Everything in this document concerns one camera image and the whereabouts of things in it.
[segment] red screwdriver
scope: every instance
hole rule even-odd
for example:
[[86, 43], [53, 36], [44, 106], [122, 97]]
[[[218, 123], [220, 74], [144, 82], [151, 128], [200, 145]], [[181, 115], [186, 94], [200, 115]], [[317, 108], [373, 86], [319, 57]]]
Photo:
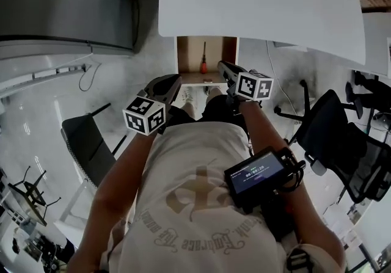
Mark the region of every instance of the red screwdriver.
[[202, 54], [201, 70], [200, 70], [200, 72], [203, 75], [208, 72], [208, 69], [206, 68], [205, 47], [206, 47], [206, 42], [203, 43], [203, 54]]

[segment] white desk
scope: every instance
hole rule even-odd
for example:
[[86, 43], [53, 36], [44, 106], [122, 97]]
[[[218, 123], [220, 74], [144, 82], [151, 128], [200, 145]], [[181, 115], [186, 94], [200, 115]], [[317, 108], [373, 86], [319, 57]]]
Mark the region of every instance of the white desk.
[[365, 63], [359, 0], [159, 0], [159, 33], [271, 40]]

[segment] black cable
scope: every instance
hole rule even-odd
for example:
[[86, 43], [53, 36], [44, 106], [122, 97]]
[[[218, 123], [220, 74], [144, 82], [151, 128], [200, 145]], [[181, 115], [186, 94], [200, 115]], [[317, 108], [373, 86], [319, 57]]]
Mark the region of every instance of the black cable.
[[299, 187], [299, 185], [301, 184], [301, 181], [302, 181], [302, 179], [304, 177], [303, 169], [299, 168], [299, 170], [297, 172], [294, 172], [293, 175], [296, 178], [296, 182], [294, 183], [294, 185], [290, 186], [290, 187], [282, 186], [281, 188], [279, 188], [280, 191], [282, 191], [282, 192], [293, 192], [296, 188]]
[[139, 0], [134, 0], [134, 2], [136, 3], [136, 7], [137, 7], [137, 24], [136, 24], [136, 33], [134, 35], [134, 40], [133, 40], [133, 48], [136, 45], [137, 40], [139, 38], [139, 26], [140, 26], [140, 3]]
[[49, 271], [49, 273], [51, 273], [53, 262], [54, 262], [54, 258], [56, 257], [56, 253], [57, 253], [57, 245], [54, 245], [54, 246], [55, 246], [56, 249], [54, 251], [54, 255], [53, 255], [53, 258], [52, 258], [51, 263], [50, 263], [50, 271]]
[[95, 78], [95, 75], [96, 75], [96, 73], [97, 73], [97, 71], [98, 71], [98, 69], [99, 69], [99, 67], [100, 67], [101, 65], [102, 65], [102, 63], [100, 63], [100, 64], [97, 66], [97, 68], [95, 69], [95, 72], [93, 73], [93, 76], [92, 76], [92, 79], [91, 79], [91, 84], [90, 84], [90, 86], [88, 86], [88, 88], [85, 89], [85, 90], [82, 89], [81, 86], [80, 86], [81, 79], [82, 79], [83, 76], [91, 69], [92, 65], [90, 65], [90, 66], [88, 67], [88, 69], [82, 74], [82, 76], [80, 77], [80, 80], [79, 80], [79, 89], [80, 89], [82, 92], [86, 92], [86, 91], [88, 91], [88, 90], [92, 87], [93, 79]]

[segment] office chair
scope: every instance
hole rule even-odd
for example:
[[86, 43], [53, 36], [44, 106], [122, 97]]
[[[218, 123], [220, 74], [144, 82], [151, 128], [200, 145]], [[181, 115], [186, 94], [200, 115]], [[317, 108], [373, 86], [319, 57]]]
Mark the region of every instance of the office chair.
[[[51, 205], [54, 205], [57, 203], [61, 197], [59, 197], [57, 200], [51, 203], [46, 203], [45, 199], [42, 197], [43, 192], [40, 192], [38, 190], [38, 184], [43, 178], [43, 176], [46, 174], [46, 170], [42, 172], [42, 174], [37, 178], [37, 180], [34, 182], [34, 184], [31, 184], [30, 182], [26, 181], [26, 176], [28, 171], [30, 170], [31, 166], [29, 166], [26, 170], [26, 173], [24, 174], [23, 180], [20, 182], [17, 182], [16, 184], [9, 183], [8, 186], [15, 191], [17, 191], [19, 194], [21, 194], [27, 201], [31, 203], [32, 206], [35, 206], [35, 204], [41, 205], [45, 207], [45, 212], [43, 213], [42, 219], [45, 220], [46, 212], [48, 210], [48, 207]], [[26, 188], [26, 192], [18, 188], [20, 184], [23, 184]]]
[[334, 171], [353, 202], [364, 198], [380, 201], [391, 185], [391, 147], [348, 123], [345, 109], [355, 107], [342, 104], [333, 90], [310, 109], [307, 84], [300, 84], [304, 88], [304, 116], [283, 114], [279, 107], [274, 108], [277, 115], [302, 122], [288, 144], [297, 142], [305, 150], [316, 174]]
[[62, 122], [61, 135], [68, 151], [88, 181], [95, 187], [99, 186], [115, 163], [114, 155], [126, 139], [125, 135], [111, 152], [93, 119], [110, 105], [110, 103], [106, 104], [93, 113]]

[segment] buckle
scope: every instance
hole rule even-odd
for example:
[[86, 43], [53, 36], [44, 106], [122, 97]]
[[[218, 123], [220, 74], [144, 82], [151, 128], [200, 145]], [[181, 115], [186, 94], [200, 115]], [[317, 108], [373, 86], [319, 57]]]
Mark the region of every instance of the buckle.
[[301, 249], [294, 249], [287, 259], [287, 269], [289, 271], [307, 268], [309, 272], [312, 272], [312, 267], [313, 264], [309, 254]]

